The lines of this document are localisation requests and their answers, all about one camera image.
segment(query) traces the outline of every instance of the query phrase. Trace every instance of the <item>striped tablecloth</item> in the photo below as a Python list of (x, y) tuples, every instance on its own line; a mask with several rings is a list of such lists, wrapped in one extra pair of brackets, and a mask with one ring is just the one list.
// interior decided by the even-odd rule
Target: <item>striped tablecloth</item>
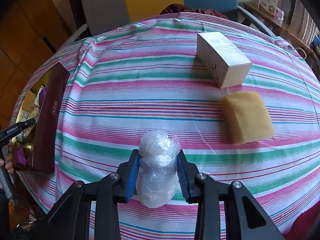
[[(252, 61), (243, 85), (217, 88), (196, 57), (196, 34), (214, 31)], [(320, 86), (282, 38), (195, 13), (145, 20), (62, 49), (35, 72), (25, 90), (58, 61), (71, 75), (59, 115), (55, 173), (47, 179), (20, 174), (44, 211), (75, 180), (93, 182), (116, 171), (152, 129), (177, 135), (188, 161), (201, 172), (226, 183), (243, 182), (281, 232), (319, 201)], [(260, 94), (276, 135), (234, 146), (219, 100), (244, 90)], [(197, 206), (187, 205), (180, 189), (158, 209), (142, 206), (137, 196), (118, 209), (122, 239), (193, 239)], [(223, 215), (221, 221), (224, 239)]]

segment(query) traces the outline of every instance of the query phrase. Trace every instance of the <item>finger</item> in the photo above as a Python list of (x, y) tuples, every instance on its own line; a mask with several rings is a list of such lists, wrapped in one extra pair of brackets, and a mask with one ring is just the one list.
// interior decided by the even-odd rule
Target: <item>finger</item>
[(11, 162), (12, 161), (12, 154), (11, 153), (7, 154), (6, 160), (7, 160), (7, 162)]
[(12, 175), (12, 174), (14, 173), (14, 169), (13, 169), (13, 168), (12, 168), (12, 169), (9, 169), (9, 170), (8, 170), (8, 173)]
[(7, 171), (10, 170), (10, 169), (12, 169), (12, 168), (13, 168), (12, 162), (7, 163), (7, 164), (5, 165), (5, 168), (7, 169)]

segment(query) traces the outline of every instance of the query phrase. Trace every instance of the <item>maroon box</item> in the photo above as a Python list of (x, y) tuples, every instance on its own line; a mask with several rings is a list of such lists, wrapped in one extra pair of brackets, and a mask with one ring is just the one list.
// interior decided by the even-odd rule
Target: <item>maroon box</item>
[(21, 143), (24, 147), (26, 167), (22, 169), (15, 166), (17, 171), (54, 173), (54, 146), (57, 124), (69, 76), (68, 70), (60, 63), (57, 63), (30, 89), (35, 93), (41, 85), (48, 87), (37, 124), (29, 135), (28, 140)]

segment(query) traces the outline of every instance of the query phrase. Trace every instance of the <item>metal screw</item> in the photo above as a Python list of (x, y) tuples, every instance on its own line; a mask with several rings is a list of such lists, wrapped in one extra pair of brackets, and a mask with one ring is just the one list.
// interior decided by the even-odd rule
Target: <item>metal screw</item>
[(73, 185), (74, 185), (75, 187), (81, 187), (81, 186), (82, 186), (82, 184), (83, 184), (83, 181), (81, 181), (81, 180), (77, 180), (77, 181), (75, 181), (75, 182), (74, 182), (74, 184), (73, 184)]
[(233, 182), (233, 186), (236, 187), (236, 188), (240, 188), (242, 186), (242, 184), (239, 181), (234, 181)]
[(207, 175), (205, 175), (204, 173), (198, 173), (197, 174), (197, 178), (198, 179), (205, 179), (207, 177)]
[(119, 178), (119, 174), (118, 174), (118, 173), (115, 173), (115, 172), (114, 172), (114, 173), (111, 173), (111, 174), (110, 174), (110, 178), (111, 178), (111, 179), (118, 179), (118, 178)]

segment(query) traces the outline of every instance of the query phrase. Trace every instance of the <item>white box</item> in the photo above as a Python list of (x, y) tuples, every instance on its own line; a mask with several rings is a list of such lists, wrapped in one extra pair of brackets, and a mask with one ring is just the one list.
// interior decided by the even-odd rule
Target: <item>white box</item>
[(264, 9), (268, 13), (275, 15), (278, 0), (259, 0), (258, 9)]
[(198, 33), (197, 55), (220, 88), (241, 85), (251, 61), (222, 33)]

